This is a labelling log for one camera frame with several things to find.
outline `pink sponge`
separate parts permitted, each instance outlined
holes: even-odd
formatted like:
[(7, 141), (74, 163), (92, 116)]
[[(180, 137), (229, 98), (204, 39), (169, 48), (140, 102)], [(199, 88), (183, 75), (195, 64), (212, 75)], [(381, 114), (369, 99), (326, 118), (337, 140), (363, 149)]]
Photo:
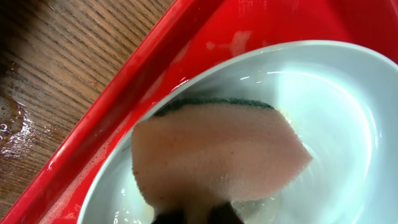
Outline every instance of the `pink sponge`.
[(312, 160), (277, 110), (229, 103), (140, 122), (132, 152), (138, 186), (160, 211), (269, 196)]

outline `bowl rim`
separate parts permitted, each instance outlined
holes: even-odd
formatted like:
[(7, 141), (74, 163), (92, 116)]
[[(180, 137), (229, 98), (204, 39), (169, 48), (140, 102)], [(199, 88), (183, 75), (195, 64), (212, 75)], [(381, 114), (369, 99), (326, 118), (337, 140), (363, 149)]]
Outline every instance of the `bowl rim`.
[[(374, 58), (379, 59), (380, 61), (384, 62), (386, 65), (391, 66), (395, 71), (397, 71), (398, 74), (398, 65), (394, 63), (391, 59), (387, 58), (386, 56), (380, 54), (379, 52), (369, 49), (367, 47), (363, 47), (357, 44), (352, 44), (348, 42), (342, 42), (342, 41), (335, 41), (335, 40), (300, 40), (300, 41), (293, 41), (293, 42), (286, 42), (286, 43), (281, 43), (281, 44), (275, 44), (275, 45), (270, 45), (267, 47), (263, 47), (260, 49), (252, 50), (250, 52), (244, 53), (242, 55), (239, 55), (237, 57), (233, 57), (229, 60), (226, 60), (214, 67), (209, 68), (208, 70), (198, 74), (191, 80), (186, 80), (185, 82), (179, 84), (176, 86), (171, 93), (169, 93), (167, 96), (165, 96), (163, 99), (161, 99), (157, 104), (155, 104), (148, 112), (146, 112), (142, 118), (139, 121), (145, 120), (150, 118), (156, 111), (161, 109), (164, 105), (166, 105), (170, 100), (175, 98), (177, 95), (181, 94), (183, 91), (185, 91), (187, 88), (191, 87), (192, 85), (196, 84), (200, 80), (206, 78), (207, 76), (217, 72), (218, 70), (221, 70), (223, 68), (226, 68), (234, 63), (240, 62), (242, 60), (255, 57), (261, 54), (266, 54), (270, 52), (275, 52), (278, 50), (284, 50), (284, 49), (291, 49), (295, 47), (303, 47), (303, 46), (314, 46), (314, 45), (319, 45), (319, 46), (332, 46), (332, 47), (341, 47), (341, 48), (346, 48), (350, 50), (355, 50), (358, 52), (362, 52), (364, 54), (372, 55)], [(116, 156), (116, 154), (121, 150), (122, 145), (124, 145), (128, 140), (129, 136), (132, 133), (134, 125), (130, 128), (130, 130), (119, 140), (118, 144), (116, 147), (112, 150), (112, 152), (109, 154), (109, 156), (106, 158), (104, 163), (102, 164), (101, 168), (99, 169), (98, 173), (95, 175), (94, 180), (92, 181), (90, 188), (87, 191), (87, 194), (85, 196), (85, 199), (83, 201), (83, 204), (81, 205), (80, 213), (78, 216), (77, 224), (82, 224), (83, 219), (85, 217), (86, 209), (88, 206), (89, 201), (91, 200), (91, 197), (96, 189), (96, 186), (98, 185), (98, 182), (102, 178), (105, 170), (109, 167), (111, 161), (113, 158)]]

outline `wood grain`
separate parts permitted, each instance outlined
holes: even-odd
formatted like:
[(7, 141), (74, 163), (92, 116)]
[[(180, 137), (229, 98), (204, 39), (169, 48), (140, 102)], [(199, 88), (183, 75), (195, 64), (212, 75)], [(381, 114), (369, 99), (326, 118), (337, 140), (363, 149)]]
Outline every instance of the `wood grain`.
[(0, 218), (172, 1), (0, 2)]

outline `wooden table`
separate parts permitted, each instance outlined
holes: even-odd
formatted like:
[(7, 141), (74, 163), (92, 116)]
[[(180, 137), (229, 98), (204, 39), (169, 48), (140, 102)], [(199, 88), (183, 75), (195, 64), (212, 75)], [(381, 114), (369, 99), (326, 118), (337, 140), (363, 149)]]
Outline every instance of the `wooden table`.
[(1, 1), (0, 219), (172, 1)]

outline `red tray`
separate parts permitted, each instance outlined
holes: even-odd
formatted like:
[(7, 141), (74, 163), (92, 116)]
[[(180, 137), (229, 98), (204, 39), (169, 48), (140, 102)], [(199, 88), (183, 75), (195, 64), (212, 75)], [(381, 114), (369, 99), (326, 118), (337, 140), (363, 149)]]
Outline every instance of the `red tray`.
[(76, 223), (102, 163), (153, 104), (231, 57), (308, 39), (398, 62), (398, 0), (176, 0), (1, 223)]

